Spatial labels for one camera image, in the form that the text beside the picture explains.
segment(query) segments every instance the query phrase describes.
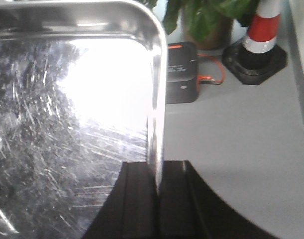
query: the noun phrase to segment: stainless steel tray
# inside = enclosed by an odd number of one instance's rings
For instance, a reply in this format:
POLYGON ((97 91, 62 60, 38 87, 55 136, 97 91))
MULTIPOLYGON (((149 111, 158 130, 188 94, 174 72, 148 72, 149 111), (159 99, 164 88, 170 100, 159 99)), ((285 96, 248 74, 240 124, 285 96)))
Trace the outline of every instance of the stainless steel tray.
POLYGON ((80 238, 123 161, 159 185, 166 63, 134 1, 0 1, 0 239, 80 238))

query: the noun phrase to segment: black cone base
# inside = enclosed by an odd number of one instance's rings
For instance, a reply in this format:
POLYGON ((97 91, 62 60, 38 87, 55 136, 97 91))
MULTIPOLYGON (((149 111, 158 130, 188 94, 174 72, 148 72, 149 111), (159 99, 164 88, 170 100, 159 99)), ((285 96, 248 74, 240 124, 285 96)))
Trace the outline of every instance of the black cone base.
MULTIPOLYGON (((246 55, 241 55, 242 40, 239 40, 226 48, 222 55, 222 63, 228 68, 232 74, 245 85, 260 85, 262 82, 282 70, 287 65, 287 53, 278 45, 272 49, 270 59, 267 64, 260 69, 248 69, 241 64, 241 59, 246 55)), ((248 54, 248 61, 252 57, 252 53, 248 54)))

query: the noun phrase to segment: green leaf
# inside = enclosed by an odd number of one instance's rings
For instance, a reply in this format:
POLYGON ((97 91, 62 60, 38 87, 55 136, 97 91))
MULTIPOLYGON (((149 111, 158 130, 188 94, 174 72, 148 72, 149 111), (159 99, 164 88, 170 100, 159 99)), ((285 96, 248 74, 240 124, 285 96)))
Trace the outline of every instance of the green leaf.
POLYGON ((157 0, 136 0, 147 6, 149 9, 152 9, 156 6, 157 0))
POLYGON ((202 42, 216 27, 220 14, 208 0, 192 0, 185 5, 185 23, 189 34, 202 42))
POLYGON ((258 3, 259 3, 259 0, 251 0, 250 4, 248 5, 247 9, 245 10, 245 13, 237 19, 241 26, 250 25, 250 23, 252 21, 252 17, 256 13, 258 3))
POLYGON ((184 0, 168 0, 163 26, 166 33, 171 34, 177 27, 178 14, 183 6, 184 0))
POLYGON ((249 9, 252 0, 209 0, 209 3, 222 15, 241 18, 249 9))

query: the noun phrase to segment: red and white striped cone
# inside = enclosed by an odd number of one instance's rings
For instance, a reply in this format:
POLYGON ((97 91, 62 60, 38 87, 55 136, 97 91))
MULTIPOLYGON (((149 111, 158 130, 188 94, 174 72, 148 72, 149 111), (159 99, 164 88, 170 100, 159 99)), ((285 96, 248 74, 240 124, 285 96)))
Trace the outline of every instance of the red and white striped cone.
POLYGON ((276 45, 282 0, 260 0, 246 36, 224 50, 223 64, 243 83, 260 85, 287 65, 276 45))

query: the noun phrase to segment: gray surface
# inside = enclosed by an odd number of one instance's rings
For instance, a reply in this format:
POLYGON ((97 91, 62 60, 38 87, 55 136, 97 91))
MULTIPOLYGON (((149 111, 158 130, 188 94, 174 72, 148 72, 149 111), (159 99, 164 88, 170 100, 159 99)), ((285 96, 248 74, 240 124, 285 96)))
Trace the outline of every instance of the gray surface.
MULTIPOLYGON (((278 44, 288 67, 262 85, 242 85, 227 71, 221 86, 201 85, 194 103, 167 105, 165 159, 190 160, 223 200, 263 229, 304 239, 304 124, 292 34, 283 17, 278 44)), ((220 76, 212 62, 200 68, 220 76)))

